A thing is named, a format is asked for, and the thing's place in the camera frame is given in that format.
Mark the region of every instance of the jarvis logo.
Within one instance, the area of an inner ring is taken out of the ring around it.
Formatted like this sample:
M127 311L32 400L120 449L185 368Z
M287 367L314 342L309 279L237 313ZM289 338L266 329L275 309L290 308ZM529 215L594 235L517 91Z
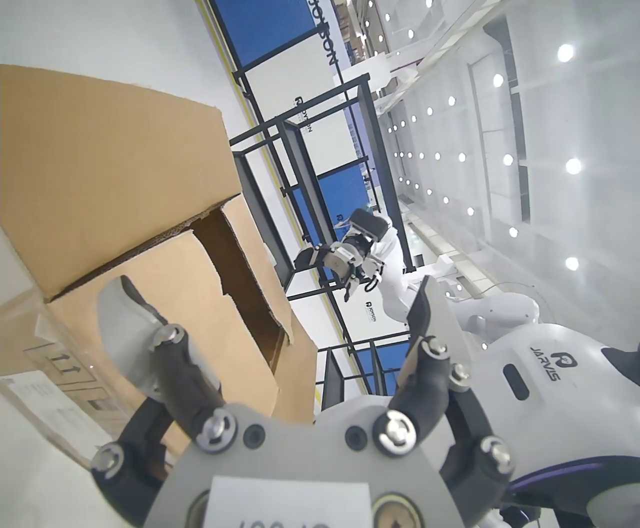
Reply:
M375 323L376 322L376 313L373 311L373 304L371 302L367 301L365 303L365 306L366 306L366 310L367 310L367 317L369 318L369 320L372 323Z
M551 357L557 358L556 365L558 367L562 367L563 369L576 367L578 365L578 362L571 354L569 354L569 352L556 352L554 354L551 354Z

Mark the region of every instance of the cardboard boxes on shelf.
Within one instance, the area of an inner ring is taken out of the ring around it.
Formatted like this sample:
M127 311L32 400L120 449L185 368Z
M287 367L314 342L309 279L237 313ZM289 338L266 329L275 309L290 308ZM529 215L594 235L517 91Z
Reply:
M143 400L98 331L97 295L118 275L187 329L227 401L311 423L316 347L241 194L219 110L0 66L0 141L0 225L45 299L0 310L0 376L49 438L86 464L96 435L82 443L37 416L42 402L25 395L47 383L110 436ZM186 445L177 428L164 440L174 454Z

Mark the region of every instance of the yellow stripe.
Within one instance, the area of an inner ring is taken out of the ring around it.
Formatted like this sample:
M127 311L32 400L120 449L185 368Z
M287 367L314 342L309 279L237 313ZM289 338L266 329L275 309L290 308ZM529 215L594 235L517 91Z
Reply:
M242 104L244 115L247 118L247 121L249 121L250 127L253 128L256 126L256 123L255 123L255 120L253 119L252 111L247 106L246 100L244 98L244 95L242 94L242 91L240 90L240 87L236 84L235 81L233 81L233 69L231 68L231 64L227 59L227 56L229 55L228 48L226 45L223 46L222 40L218 38L218 35L220 33L220 27L218 25L218 21L213 16L213 13L211 13L209 9L205 7L202 0L195 0L195 3L198 5L200 12L202 13L203 18L205 19L207 26L209 27L209 32L213 37L216 48L218 48L218 54L220 55L220 58L225 66L225 70L227 70L227 73L229 75L229 80L231 81L232 86L235 88L237 97L240 100L240 103ZM273 184L276 186L276 188L280 188L280 183L278 181L278 177L276 176L275 170L271 163L271 159L269 158L269 156L266 155L266 153L264 152L264 149L260 148L259 150L264 162L267 165L267 168L269 169L269 173L271 174L271 180L273 181ZM284 206L285 212L287 213L289 223L291 224L291 227L293 228L296 235L298 236L298 240L300 241L299 242L300 248L302 248L303 246L301 242L302 230L300 229L300 226L298 225L298 222L296 221L295 216L291 211L291 206L289 205L287 200L283 197L281 198L281 202L282 202L282 205ZM319 285L319 277L315 270L313 271L313 277L316 280L316 283ZM326 298L326 296L322 297L322 301L326 307L326 311L329 314L329 318L331 319L333 328L335 329L338 335L338 338L340 339L341 342L344 343L344 339L342 338L342 328L340 327L340 324L338 323L338 319L335 317L335 314L333 313L332 307L328 299ZM353 358L348 354L347 354L347 357L349 358L349 364L351 365L351 370L353 371L353 374L356 374L358 371L356 369L356 365L355 365L355 362L353 361ZM360 387L360 391L363 394L366 394L365 385L362 382L362 380L357 380L357 382L358 382L358 386ZM316 399L319 398L319 395L320 393L316 389Z

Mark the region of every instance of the black metal frame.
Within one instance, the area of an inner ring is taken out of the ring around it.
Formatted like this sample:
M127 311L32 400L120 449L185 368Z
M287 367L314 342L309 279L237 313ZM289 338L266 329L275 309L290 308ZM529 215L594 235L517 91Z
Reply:
M291 259L288 257L288 255L286 254L286 251L284 250L284 244L282 242L280 235L277 232L277 229L275 228L275 224L273 223L271 214L269 213L267 205L260 193L258 185L255 181L255 177L253 176L253 173L250 170L249 164L246 162L246 155L259 148L268 149L270 158L273 161L276 172L278 174L278 178L280 180L279 182L280 191L282 193L282 196L288 198L289 202L291 203L293 211L301 227L302 239L308 243L311 242L307 225L301 213L300 205L297 203L297 200L295 199L295 196L293 194L294 191L298 189L301 191L301 194L303 195L309 214L312 218L314 228L318 236L320 237L321 242L331 243L335 240L336 235L333 229L333 222L331 221L326 203L324 201L324 197L322 196L322 192L320 190L320 186L319 186L320 179L331 176L332 174L335 174L346 168L363 164L366 169L366 175L363 176L364 181L368 182L369 185L371 186L371 190L372 190L374 201L375 201L375 209L380 210L380 202L378 200L376 190L373 186L371 169L369 167L369 157L364 154L365 151L362 143L362 137L360 135L360 131L358 130L358 124L356 122L355 115L352 108L354 104L359 104L362 110L362 117L365 124L365 130L371 144L371 154L373 156L375 166L378 172L378 180L380 182L380 188L382 190L383 197L385 198L387 214L391 218L393 225L398 231L401 247L403 249L405 266L407 268L407 271L413 271L415 267L413 265L412 256L409 251L406 236L404 234L403 221L402 221L400 207L397 200L393 178L391 176L391 169L390 169L387 155L385 152L382 133L378 125L378 117L376 115L373 98L371 96L371 90L369 89L369 75L366 74L356 79L352 79L350 81L345 82L342 76L342 71L338 64L338 59L336 57L333 57L332 63L335 65L337 75L341 81L340 86L336 88L332 88L331 90L328 90L327 92L324 92L316 97L313 97L308 101L302 102L301 104L298 104L296 107L282 113L281 115L278 115L269 120L265 120L260 110L260 107L257 103L257 100L255 98L255 95L253 94L251 85L246 75L247 72L255 68L256 66L264 63L268 59L275 57L277 54L295 46L296 44L299 44L300 42L303 42L308 38L313 37L316 34L318 35L322 35L323 33L328 34L328 23L322 21L321 23L317 24L317 26L314 29L307 31L306 33L300 35L299 37L284 43L280 47L270 51L269 53L243 66L241 60L239 59L238 53L234 47L234 44L230 37L228 29L224 24L220 10L216 5L216 1L207 0L207 3L211 7L212 14L216 19L216 22L218 27L220 28L221 34L225 39L225 43L227 45L227 49L229 51L230 57L234 62L234 67L236 69L236 71L233 73L234 81L240 87L240 89L242 90L243 96L247 99L247 101L251 105L253 109L253 113L258 122L258 124L251 130L246 131L240 134L239 136L236 136L235 138L232 138L230 140L230 145L233 147L234 145L238 145L242 141L245 141L257 136L258 141L256 143L243 149L242 151L234 152L234 156L236 158L236 165L238 165L239 168L243 169L243 177L246 179L246 184L245 182L243 182L243 191L245 192L245 194L251 193L255 196L255 199L253 199L252 202L250 203L250 206L253 205L252 207L253 215L256 216L257 218L265 219L264 226L267 227L266 230L272 231L271 236L263 235L263 239L265 239L265 242L267 243L272 253L276 257L276 261L278 262L278 265L276 266L276 270L279 271L278 276L280 277L280 281L285 287L285 290L289 286L293 278L293 275L295 274L295 270L291 264ZM355 98L352 99L349 97L349 91L354 88L357 89L357 95ZM292 117L304 111L310 110L314 106L324 103L338 95L343 96L345 100L338 104L335 104L329 109L326 109L318 113L317 115L314 115L302 121L299 124L295 124L289 121L289 119L291 119ZM360 149L360 157L340 167L336 167L327 172L324 172L323 174L316 175L313 169L313 166L311 164L310 158L308 156L307 148L301 133L301 129L306 127L309 124L312 124L318 120L324 119L344 109L347 109L351 115L351 121L353 123L353 128L354 128L355 136L357 139L356 147L359 147ZM276 134L272 135L269 132L269 129L272 127L277 128ZM291 162L291 166L293 168L294 174L296 176L296 180L298 182L296 185L292 186L289 184L289 180L287 178L284 167L280 160L280 156L278 155L278 152L276 151L276 148L275 148L275 141L282 141L282 143L284 144L287 157ZM344 285L341 283L339 277L335 275L331 279L329 279L326 276L324 269L319 269L318 275L319 275L319 286L320 286L318 290L304 292L302 294L290 296L289 300L294 301L298 299L307 298L313 295L326 294L328 301L332 306L333 312L335 313L335 316L338 320L338 323L342 328L342 338L346 342L346 344L343 345L343 347L348 348L349 352L353 354L353 352L355 352L355 346L357 346L359 343L354 343L351 340L351 337L349 336L349 331L346 327L345 320L342 316L342 313L340 312L340 307L338 306L334 296L334 292L336 290L343 288ZM397 335L391 334L391 335L381 336L381 337L374 338L373 340L368 340L367 342L373 343L374 341L377 341L380 339L389 339L392 337L397 337ZM372 351L372 358L374 356L376 357L375 363L377 363L377 365L380 365L380 360L378 358L375 346L371 346L371 351ZM358 364L358 367L360 369L360 372L362 372L361 365ZM379 380L379 382L376 384L377 392L384 392L386 390L386 388L384 387L384 374L386 373L387 373L386 371L382 371L382 370L380 372L379 377L381 377L381 380ZM345 378L345 380L355 379L355 378L365 378L365 376L364 375L351 376L349 378Z

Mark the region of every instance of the dark slot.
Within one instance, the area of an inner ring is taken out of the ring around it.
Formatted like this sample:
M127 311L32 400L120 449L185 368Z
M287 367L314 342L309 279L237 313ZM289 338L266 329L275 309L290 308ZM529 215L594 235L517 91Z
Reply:
M513 395L520 401L525 401L529 397L529 387L522 379L522 376L518 372L516 365L509 363L502 369L504 377L507 379L507 383L513 391Z

